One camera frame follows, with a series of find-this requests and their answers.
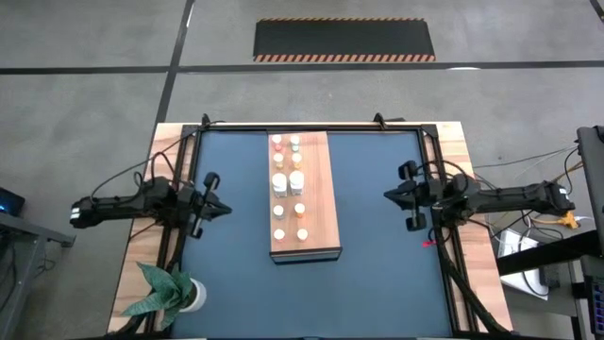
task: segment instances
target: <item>black mat with orange stripes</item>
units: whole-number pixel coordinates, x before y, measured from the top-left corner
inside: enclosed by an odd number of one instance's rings
[[[422,18],[267,18],[256,23],[256,62],[435,60]]]

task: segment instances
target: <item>black mat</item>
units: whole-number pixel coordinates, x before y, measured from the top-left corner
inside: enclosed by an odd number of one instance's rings
[[[218,195],[233,213],[185,244],[182,270],[208,299],[178,315],[174,338],[450,336],[437,250],[422,246],[428,230],[408,232],[411,214],[382,194],[400,184],[402,162],[421,161],[417,136],[339,132],[328,141],[342,256],[275,265],[268,136],[204,132],[196,178],[220,174]]]
[[[256,23],[254,61],[435,61],[421,18],[268,18]]]

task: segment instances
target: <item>green leaf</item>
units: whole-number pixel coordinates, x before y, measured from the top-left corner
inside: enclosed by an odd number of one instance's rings
[[[165,270],[157,268],[154,265],[137,263],[141,271],[143,272],[144,279],[155,289],[156,292],[166,294],[171,290],[178,289],[174,278],[168,274]]]
[[[122,313],[122,315],[141,315],[148,312],[164,309],[165,299],[160,293],[153,293],[141,301],[134,302]]]
[[[168,298],[166,308],[175,307],[180,304],[180,301],[183,300],[183,296],[180,294],[180,291],[175,290],[173,294]]]
[[[180,294],[183,299],[187,299],[191,290],[193,289],[193,283],[191,282],[191,274],[189,273],[180,273],[177,268],[175,268],[172,273],[172,277],[175,280],[176,285],[180,289]]]
[[[178,315],[178,311],[180,311],[180,309],[176,307],[169,308],[164,311],[163,319],[161,320],[161,324],[159,324],[159,328],[162,331],[165,330],[168,326],[172,325],[172,323],[176,319],[176,316]]]

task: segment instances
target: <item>concrete floor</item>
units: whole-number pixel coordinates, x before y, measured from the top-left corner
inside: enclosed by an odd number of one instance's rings
[[[184,3],[0,0],[0,67],[167,65]],[[604,60],[604,25],[587,0],[198,0],[181,64],[250,63],[261,17],[397,15],[427,18],[439,61]],[[0,76],[0,186],[27,198],[27,219],[77,234],[74,248],[49,248],[58,265],[36,280],[16,339],[104,333],[128,223],[73,230],[67,212],[144,157],[164,80]],[[179,75],[167,121],[455,120],[484,164],[572,144],[577,127],[602,124],[603,91],[600,68]],[[514,179],[529,165],[479,173],[527,184],[558,175],[562,158]],[[591,214],[580,171],[574,183],[578,214]],[[124,177],[101,194],[131,190]],[[509,305],[517,331],[572,337],[568,318]]]

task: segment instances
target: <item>wooden table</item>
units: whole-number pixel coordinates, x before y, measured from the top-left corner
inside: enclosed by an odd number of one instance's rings
[[[303,126],[312,124],[324,123],[292,123],[292,125]],[[376,125],[377,123],[341,123],[347,125]],[[421,123],[388,123],[389,125],[418,125]],[[441,144],[442,154],[445,160],[454,162],[459,165],[468,175],[473,176],[472,163],[463,136],[463,130],[460,122],[428,122],[424,124],[436,125],[439,132],[439,140]],[[150,154],[162,150],[166,146],[178,141],[183,125],[181,123],[159,124],[153,143],[151,145]],[[241,125],[258,125],[255,123],[217,123],[217,126],[241,126]],[[170,148],[166,153],[172,163],[176,162],[176,154],[178,144]],[[185,162],[183,166],[183,176],[186,176],[186,171],[189,169],[191,160],[191,150],[187,150]],[[451,166],[446,167],[448,173],[458,172]],[[145,174],[150,177],[149,169]],[[170,169],[163,158],[158,158],[156,161],[156,176],[171,177]],[[474,216],[476,219],[481,219],[480,216]],[[134,233],[142,228],[147,227],[153,221],[150,219],[136,219],[132,225],[131,233]],[[463,259],[470,285],[477,294],[480,301],[484,304],[487,310],[495,317],[503,327],[508,330],[512,329],[512,321],[508,312],[503,289],[499,280],[499,274],[495,263],[495,255],[491,247],[491,240],[488,230],[485,228],[468,223],[459,228],[461,238],[461,248],[463,251]],[[176,239],[177,231],[173,231],[174,235],[171,240]],[[153,227],[150,230],[138,235],[127,246],[126,255],[124,258],[124,266],[117,287],[111,318],[109,321],[108,332],[117,331],[128,321],[129,317],[121,316],[122,311],[131,303],[144,298],[150,291],[149,285],[143,278],[141,270],[136,265],[136,262],[146,264],[155,264],[159,254],[159,242],[161,239],[161,227]],[[173,252],[173,248],[169,250],[169,258]],[[465,318],[465,306],[461,293],[454,287],[454,296],[460,325],[462,330],[469,330],[468,321]]]

